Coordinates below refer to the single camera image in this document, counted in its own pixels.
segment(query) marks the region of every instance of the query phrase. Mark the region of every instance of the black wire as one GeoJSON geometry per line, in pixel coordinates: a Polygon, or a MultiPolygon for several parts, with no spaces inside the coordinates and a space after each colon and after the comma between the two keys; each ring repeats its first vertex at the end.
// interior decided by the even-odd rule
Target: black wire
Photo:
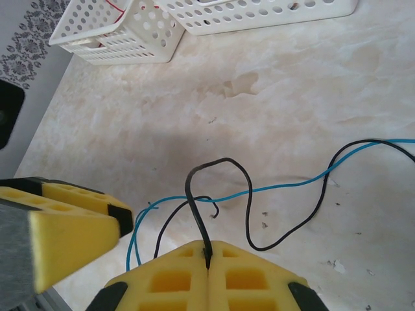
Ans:
{"type": "Polygon", "coordinates": [[[243,168],[243,166],[240,165],[238,162],[236,162],[234,159],[231,159],[230,157],[224,157],[222,159],[212,161],[212,162],[208,162],[208,163],[202,164],[198,167],[195,167],[194,169],[192,169],[190,171],[189,175],[187,175],[186,182],[185,182],[185,185],[184,185],[184,192],[186,194],[187,201],[189,202],[189,205],[190,205],[190,208],[192,210],[193,216],[195,217],[197,226],[199,227],[200,234],[202,235],[203,242],[205,244],[205,248],[203,249],[203,252],[204,252],[204,255],[205,255],[205,259],[206,259],[206,268],[207,269],[209,269],[209,267],[210,267],[210,260],[211,260],[212,254],[213,254],[212,243],[210,241],[208,231],[206,230],[206,227],[203,223],[203,219],[200,216],[200,213],[197,209],[195,199],[193,198],[190,186],[191,186],[193,176],[199,170],[203,170],[207,167],[212,167],[214,165],[218,165],[219,163],[223,163],[223,162],[232,163],[233,165],[235,165],[237,168],[239,168],[239,170],[241,170],[244,173],[246,181],[248,182],[248,187],[249,187],[248,206],[251,206],[251,202],[252,202],[252,182],[251,182],[251,179],[250,179],[247,171],[243,168]]]}
{"type": "MultiPolygon", "coordinates": [[[[200,200],[200,199],[212,200],[212,198],[210,196],[197,196],[195,198],[195,200],[200,200]]],[[[158,251],[160,249],[160,244],[161,244],[161,238],[162,238],[162,236],[164,234],[164,231],[166,230],[167,226],[169,225],[170,221],[173,219],[174,216],[176,216],[176,214],[178,213],[178,211],[180,211],[180,209],[182,209],[183,207],[185,207],[187,205],[187,203],[188,203],[188,201],[185,201],[182,204],[180,204],[179,206],[177,206],[177,208],[173,211],[173,213],[170,214],[170,216],[168,217],[168,219],[164,223],[164,225],[161,228],[160,233],[158,234],[158,237],[157,237],[156,250],[154,251],[153,259],[156,259],[157,256],[158,256],[158,251]]],[[[216,218],[219,215],[219,208],[218,208],[218,205],[216,203],[213,203],[213,206],[216,208],[216,213],[212,216],[212,218],[216,218]]]]}
{"type": "MultiPolygon", "coordinates": [[[[379,144],[385,144],[387,146],[391,146],[392,148],[395,148],[397,150],[399,150],[400,152],[402,152],[403,154],[405,154],[407,157],[409,157],[411,160],[413,160],[413,162],[415,162],[415,157],[410,154],[409,152],[407,152],[405,149],[403,149],[402,147],[393,144],[393,143],[389,143],[388,141],[383,141],[380,139],[362,139],[360,141],[354,141],[352,143],[347,144],[346,146],[343,146],[331,159],[329,167],[331,168],[336,161],[336,158],[343,152],[345,151],[345,149],[355,145],[355,144],[362,144],[362,143],[379,143],[379,144]]],[[[248,206],[246,207],[246,214],[245,214],[245,231],[246,231],[246,239],[248,240],[249,245],[256,251],[268,251],[274,247],[276,247],[278,244],[280,244],[282,241],[284,241],[289,235],[291,235],[293,232],[299,230],[299,228],[301,228],[303,225],[305,225],[307,222],[309,222],[311,219],[313,219],[313,217],[316,215],[316,213],[318,212],[318,210],[320,209],[321,204],[323,203],[323,199],[324,199],[324,195],[326,194],[326,188],[327,188],[327,182],[329,179],[329,175],[330,172],[328,172],[325,176],[324,176],[324,181],[323,181],[323,187],[322,187],[322,193],[320,195],[320,198],[318,199],[318,203],[316,205],[316,207],[314,208],[314,210],[312,211],[312,213],[310,214],[310,216],[308,216],[304,221],[302,221],[300,224],[296,225],[294,228],[292,228],[291,230],[289,230],[287,233],[285,233],[281,238],[279,238],[276,242],[272,243],[271,245],[265,246],[263,248],[259,248],[257,247],[251,240],[251,236],[250,236],[250,229],[249,229],[249,217],[250,217],[250,211],[251,211],[251,205],[250,203],[248,203],[248,206]]]]}

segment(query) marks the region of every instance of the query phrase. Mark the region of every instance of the white countertop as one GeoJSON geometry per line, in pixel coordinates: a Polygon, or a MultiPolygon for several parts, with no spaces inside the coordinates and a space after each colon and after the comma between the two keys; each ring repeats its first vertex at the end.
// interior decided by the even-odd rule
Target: white countertop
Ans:
{"type": "MultiPolygon", "coordinates": [[[[101,190],[138,212],[184,194],[187,173],[220,157],[236,159],[261,187],[316,176],[350,141],[414,138],[413,4],[361,0],[349,17],[185,34],[166,64],[94,67],[74,57],[17,176],[101,190]]],[[[414,310],[414,164],[375,146],[332,179],[316,218],[260,255],[305,277],[330,310],[414,310]]],[[[308,216],[321,184],[254,194],[256,244],[275,241],[308,216]]],[[[193,183],[195,195],[216,198],[245,188],[230,165],[198,173],[193,183]]],[[[179,203],[160,205],[143,222],[144,261],[179,203]]],[[[246,197],[220,203],[215,220],[212,207],[202,206],[211,238],[249,249],[245,206],[246,197]]],[[[56,285],[73,310],[84,310],[125,271],[129,237],[56,285]]],[[[195,239],[187,208],[167,230],[161,253],[195,239]]]]}

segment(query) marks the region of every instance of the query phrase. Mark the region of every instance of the white plastic basket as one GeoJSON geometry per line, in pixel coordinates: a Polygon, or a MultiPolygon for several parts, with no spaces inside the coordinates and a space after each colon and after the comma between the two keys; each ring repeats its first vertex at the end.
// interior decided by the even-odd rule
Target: white plastic basket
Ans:
{"type": "Polygon", "coordinates": [[[72,0],[49,44],[95,65],[163,63],[183,32],[152,0],[72,0]]]}
{"type": "Polygon", "coordinates": [[[346,16],[359,0],[158,0],[191,34],[346,16]]]}

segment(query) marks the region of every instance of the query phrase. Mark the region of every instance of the patterned wallpaper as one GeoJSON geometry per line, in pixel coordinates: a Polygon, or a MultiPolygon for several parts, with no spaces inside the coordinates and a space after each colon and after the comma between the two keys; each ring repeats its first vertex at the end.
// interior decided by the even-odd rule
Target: patterned wallpaper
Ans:
{"type": "Polygon", "coordinates": [[[6,53],[1,55],[1,80],[23,89],[30,88],[36,70],[42,66],[50,49],[49,38],[68,3],[69,0],[37,0],[30,4],[6,53]]]}

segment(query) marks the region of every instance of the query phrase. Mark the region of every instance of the blue wire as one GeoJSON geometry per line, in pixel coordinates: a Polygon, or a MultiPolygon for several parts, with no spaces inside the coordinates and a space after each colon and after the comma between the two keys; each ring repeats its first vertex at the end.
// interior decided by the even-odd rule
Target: blue wire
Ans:
{"type": "MultiPolygon", "coordinates": [[[[390,143],[415,144],[415,139],[388,139],[387,141],[390,142],[390,143]]],[[[364,146],[360,146],[360,147],[352,150],[351,152],[349,152],[348,154],[346,154],[345,156],[340,158],[332,167],[330,167],[326,171],[322,172],[321,174],[319,174],[316,177],[311,178],[309,180],[302,181],[302,182],[299,182],[299,183],[286,183],[286,184],[281,184],[281,185],[273,185],[273,186],[257,188],[257,189],[254,189],[253,192],[261,192],[261,191],[277,189],[277,188],[299,187],[299,186],[307,185],[307,184],[312,183],[316,180],[319,180],[320,178],[322,178],[325,175],[327,175],[328,173],[330,173],[332,170],[337,168],[340,164],[342,164],[345,160],[347,160],[347,158],[351,157],[353,154],[356,154],[357,152],[359,152],[363,149],[375,146],[377,144],[379,144],[379,143],[369,143],[369,144],[366,144],[364,146]]],[[[243,196],[245,194],[248,194],[247,190],[242,191],[242,192],[238,192],[236,194],[232,194],[231,196],[226,196],[226,197],[220,198],[220,199],[213,199],[213,200],[201,199],[199,201],[200,202],[206,202],[206,203],[213,203],[213,202],[218,203],[218,202],[223,202],[223,201],[227,201],[227,200],[230,200],[230,199],[234,199],[238,196],[243,196]]],[[[168,198],[164,198],[164,199],[158,200],[158,201],[150,204],[149,207],[147,207],[146,209],[143,209],[142,211],[140,211],[140,213],[136,217],[136,226],[134,227],[134,231],[133,231],[132,236],[131,236],[130,244],[128,245],[127,256],[126,256],[126,270],[127,271],[130,271],[130,257],[131,257],[131,250],[132,250],[133,244],[134,244],[134,247],[135,247],[135,250],[136,250],[137,263],[138,263],[139,266],[142,265],[141,259],[139,257],[139,253],[138,253],[138,246],[137,246],[136,236],[137,236],[138,228],[141,225],[141,223],[143,222],[143,219],[148,214],[148,212],[151,211],[152,209],[158,209],[157,205],[159,205],[160,203],[171,201],[171,200],[186,200],[186,199],[187,198],[185,196],[169,196],[168,198]]]]}

